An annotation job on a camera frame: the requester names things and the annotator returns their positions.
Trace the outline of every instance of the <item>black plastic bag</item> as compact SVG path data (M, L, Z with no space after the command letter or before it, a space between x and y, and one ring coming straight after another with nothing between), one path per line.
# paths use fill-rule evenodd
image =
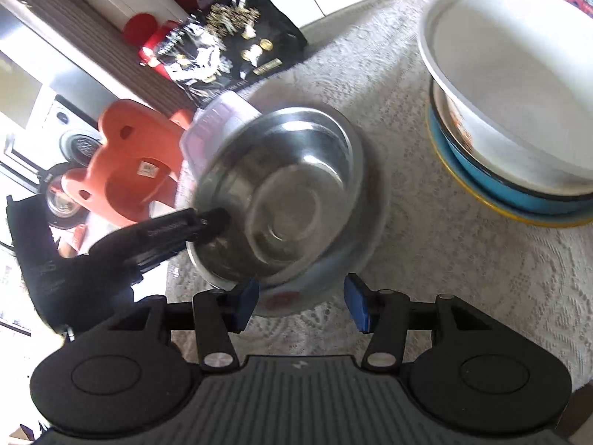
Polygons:
M270 0L217 0L156 46L171 79L204 108L303 60L307 41Z

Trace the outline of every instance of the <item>patterned tablecloth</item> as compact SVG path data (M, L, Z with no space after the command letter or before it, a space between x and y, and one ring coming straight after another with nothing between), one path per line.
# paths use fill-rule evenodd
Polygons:
M391 209L379 247L361 273L373 288L432 301L452 293L558 356L573 387L593 378L593 227L530 227L495 214L454 181L434 155L425 126L429 74L416 29L431 0L370 0L305 30L312 56L250 88L260 111L279 102L319 99L361 126L391 173ZM180 179L177 207L189 206L195 183ZM168 272L170 301L208 285L187 253ZM195 359L190 332L175 340ZM341 290L298 315L253 317L232 336L240 356L352 353L369 337L356 330ZM405 359L429 346L429 332L409 332Z

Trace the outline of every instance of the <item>white label sticker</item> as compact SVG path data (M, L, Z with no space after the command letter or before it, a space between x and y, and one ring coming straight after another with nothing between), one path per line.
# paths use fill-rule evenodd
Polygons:
M145 177L150 177L154 179L158 174L158 167L156 165L151 164L150 162L140 162L140 167L138 168L138 175L143 175Z

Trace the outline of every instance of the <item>orange plastic chair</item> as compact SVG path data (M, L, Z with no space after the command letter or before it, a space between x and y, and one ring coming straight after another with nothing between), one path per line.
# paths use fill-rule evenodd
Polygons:
M189 111L171 120L132 100L118 100L99 119L106 142L88 168L62 177L68 196L116 226L147 220L153 201L174 207L183 156L179 140Z

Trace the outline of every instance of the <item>metal bowl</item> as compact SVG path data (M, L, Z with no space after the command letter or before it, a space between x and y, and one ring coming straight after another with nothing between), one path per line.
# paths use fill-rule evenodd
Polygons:
M263 285L254 314L286 316L327 300L343 285L348 273L360 272L379 243L388 217L388 174L373 143L358 130L364 152L361 193L350 220L331 246L307 270L282 285ZM190 259L202 277L216 288L232 290L236 281L222 279L207 269L192 243Z
M226 281L286 282L340 234L358 200L364 169L360 139L333 109L285 108L233 135L203 173L199 212L222 207L226 232L196 256Z

